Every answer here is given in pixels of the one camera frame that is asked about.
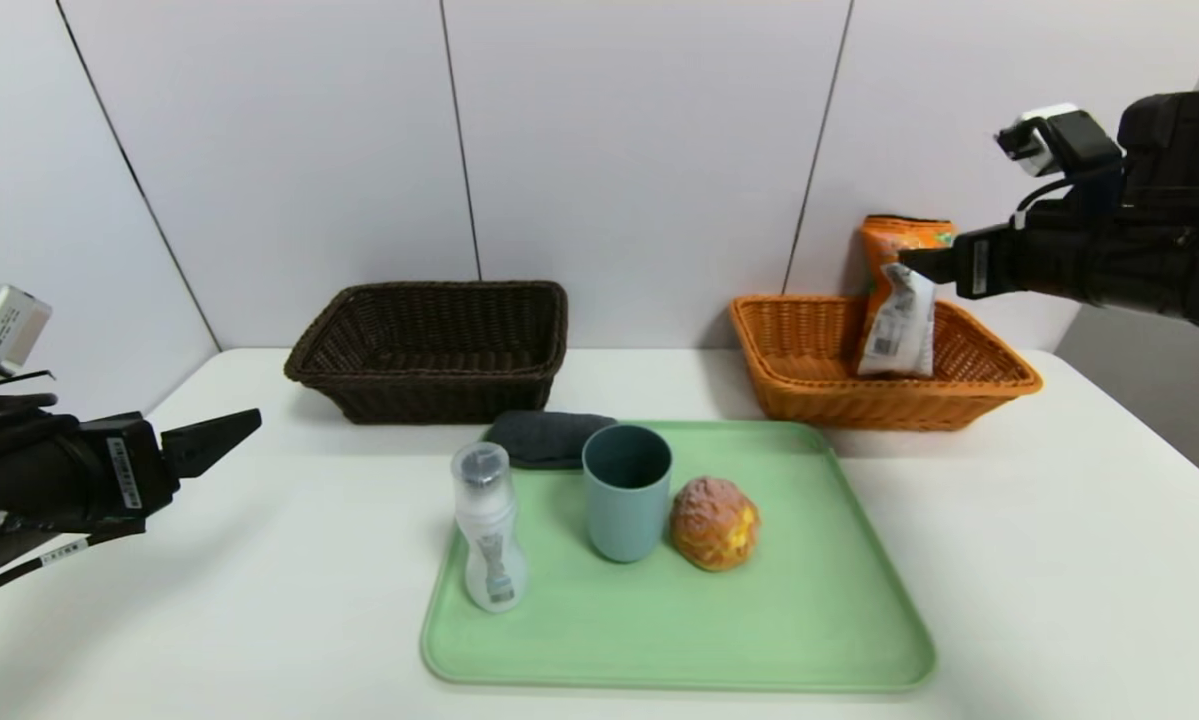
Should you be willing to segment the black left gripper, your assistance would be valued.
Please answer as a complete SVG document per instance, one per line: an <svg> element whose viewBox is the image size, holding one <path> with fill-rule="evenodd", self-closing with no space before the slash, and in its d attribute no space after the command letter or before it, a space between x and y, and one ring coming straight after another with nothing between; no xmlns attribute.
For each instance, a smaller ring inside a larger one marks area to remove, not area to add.
<svg viewBox="0 0 1199 720"><path fill-rule="evenodd" d="M141 415L0 419L0 559L52 537L147 518L263 425L257 407L161 432Z"/></svg>

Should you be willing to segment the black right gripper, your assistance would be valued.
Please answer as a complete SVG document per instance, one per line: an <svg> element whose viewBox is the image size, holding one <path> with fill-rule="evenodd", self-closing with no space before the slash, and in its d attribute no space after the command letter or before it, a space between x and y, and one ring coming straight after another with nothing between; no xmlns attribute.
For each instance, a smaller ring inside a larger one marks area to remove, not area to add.
<svg viewBox="0 0 1199 720"><path fill-rule="evenodd" d="M1081 241L1079 232L1000 224L960 234L952 249L900 250L899 264L934 284L956 283L963 300L1018 292L1084 300Z"/></svg>

